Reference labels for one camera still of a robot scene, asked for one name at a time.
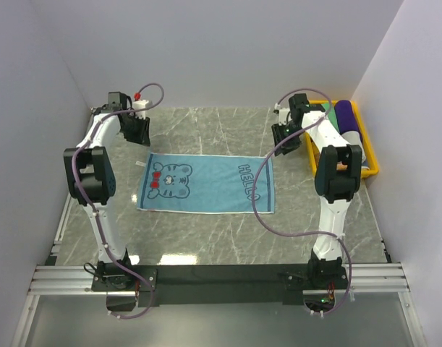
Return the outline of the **white towel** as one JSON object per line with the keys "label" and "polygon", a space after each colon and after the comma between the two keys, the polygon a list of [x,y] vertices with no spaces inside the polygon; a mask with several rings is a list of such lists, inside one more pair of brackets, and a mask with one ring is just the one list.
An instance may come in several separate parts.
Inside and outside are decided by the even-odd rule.
{"label": "white towel", "polygon": [[341,135],[350,145],[358,145],[362,153],[362,163],[366,161],[366,154],[362,144],[361,134],[357,130],[345,132]]}

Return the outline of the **blue towel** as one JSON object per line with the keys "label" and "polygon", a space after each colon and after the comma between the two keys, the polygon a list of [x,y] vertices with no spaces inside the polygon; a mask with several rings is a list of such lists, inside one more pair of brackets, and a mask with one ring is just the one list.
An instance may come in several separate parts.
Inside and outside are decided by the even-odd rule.
{"label": "blue towel", "polygon": [[258,156],[150,153],[137,194],[140,210],[232,214],[275,212],[272,161]]}

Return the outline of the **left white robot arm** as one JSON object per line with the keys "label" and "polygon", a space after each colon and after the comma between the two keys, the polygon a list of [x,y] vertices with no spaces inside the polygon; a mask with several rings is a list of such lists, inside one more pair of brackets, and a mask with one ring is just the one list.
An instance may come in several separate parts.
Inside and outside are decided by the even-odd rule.
{"label": "left white robot arm", "polygon": [[108,103],[93,110],[84,139],[63,153],[69,193],[87,213],[98,245],[98,263],[91,267],[94,279],[120,291],[134,285],[152,285],[132,268],[119,236],[113,203],[116,177],[107,148],[118,133],[129,142],[149,146],[150,119],[146,111],[152,107],[153,103],[139,93],[131,98],[110,92]]}

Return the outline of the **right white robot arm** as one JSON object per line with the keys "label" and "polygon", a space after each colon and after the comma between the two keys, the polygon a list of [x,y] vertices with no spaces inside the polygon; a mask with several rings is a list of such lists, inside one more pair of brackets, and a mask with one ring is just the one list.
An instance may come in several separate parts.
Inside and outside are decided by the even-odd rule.
{"label": "right white robot arm", "polygon": [[273,154],[286,155],[297,149],[299,136],[307,134],[320,153],[314,176],[320,198],[317,236],[305,275],[306,286],[327,289],[338,281],[347,282],[343,266],[344,223],[355,193],[360,188],[362,149],[344,139],[328,119],[332,106],[312,104],[300,88],[285,95],[289,106],[276,103],[278,122],[272,126]]}

